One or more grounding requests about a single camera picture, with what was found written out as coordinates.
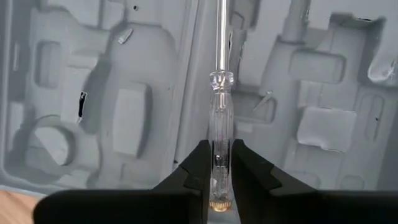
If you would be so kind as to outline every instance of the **transparent screwdriver handle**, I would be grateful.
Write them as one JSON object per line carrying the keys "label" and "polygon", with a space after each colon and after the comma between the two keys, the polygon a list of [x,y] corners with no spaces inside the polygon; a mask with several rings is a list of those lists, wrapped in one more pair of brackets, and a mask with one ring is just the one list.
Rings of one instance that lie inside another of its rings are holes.
{"label": "transparent screwdriver handle", "polygon": [[210,108],[210,142],[212,167],[210,181],[210,207],[223,212],[232,206],[231,147],[233,143],[233,103],[231,87],[234,83],[231,72],[210,74],[213,89]]}

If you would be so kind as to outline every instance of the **wooden surface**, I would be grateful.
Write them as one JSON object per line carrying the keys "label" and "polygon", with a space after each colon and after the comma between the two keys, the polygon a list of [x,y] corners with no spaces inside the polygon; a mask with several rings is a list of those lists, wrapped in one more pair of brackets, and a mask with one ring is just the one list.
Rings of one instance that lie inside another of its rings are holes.
{"label": "wooden surface", "polygon": [[0,223],[32,224],[32,211],[36,203],[36,198],[0,191]]}

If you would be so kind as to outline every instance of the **gray plastic case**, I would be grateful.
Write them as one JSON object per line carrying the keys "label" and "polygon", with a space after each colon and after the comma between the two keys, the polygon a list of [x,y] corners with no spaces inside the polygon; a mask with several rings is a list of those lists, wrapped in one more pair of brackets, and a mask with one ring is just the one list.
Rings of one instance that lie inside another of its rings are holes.
{"label": "gray plastic case", "polygon": [[[236,138],[318,189],[398,190],[398,82],[368,75],[398,55],[398,1],[292,2],[231,1]],[[207,138],[215,20],[214,0],[0,1],[1,188],[157,185]]]}

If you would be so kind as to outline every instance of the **brass end cap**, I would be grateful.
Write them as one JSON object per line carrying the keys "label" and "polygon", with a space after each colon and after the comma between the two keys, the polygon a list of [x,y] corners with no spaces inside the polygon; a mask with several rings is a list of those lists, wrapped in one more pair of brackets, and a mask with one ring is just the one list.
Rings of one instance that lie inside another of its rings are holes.
{"label": "brass end cap", "polygon": [[225,212],[232,207],[232,202],[209,202],[209,206],[216,212]]}

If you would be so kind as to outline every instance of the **metal shaft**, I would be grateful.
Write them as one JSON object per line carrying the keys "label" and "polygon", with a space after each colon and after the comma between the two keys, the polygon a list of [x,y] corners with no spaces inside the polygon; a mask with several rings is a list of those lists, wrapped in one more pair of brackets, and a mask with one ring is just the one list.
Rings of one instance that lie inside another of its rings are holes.
{"label": "metal shaft", "polygon": [[229,52],[229,13],[228,1],[217,0],[217,56],[216,71],[228,70],[228,52]]}

